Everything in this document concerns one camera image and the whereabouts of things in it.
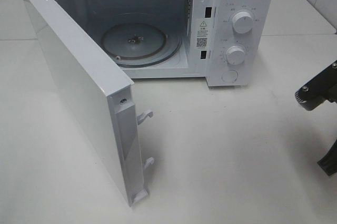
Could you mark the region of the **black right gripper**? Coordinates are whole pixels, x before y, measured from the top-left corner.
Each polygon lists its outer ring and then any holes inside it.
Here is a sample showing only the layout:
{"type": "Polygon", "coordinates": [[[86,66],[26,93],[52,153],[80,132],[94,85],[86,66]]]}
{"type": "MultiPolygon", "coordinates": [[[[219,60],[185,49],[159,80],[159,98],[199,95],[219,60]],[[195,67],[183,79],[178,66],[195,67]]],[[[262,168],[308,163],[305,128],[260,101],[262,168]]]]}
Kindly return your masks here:
{"type": "MultiPolygon", "coordinates": [[[[317,74],[295,92],[295,99],[307,111],[312,111],[325,101],[336,103],[336,61],[317,74]]],[[[327,154],[318,161],[319,167],[330,177],[337,170],[337,141],[327,154]]]]}

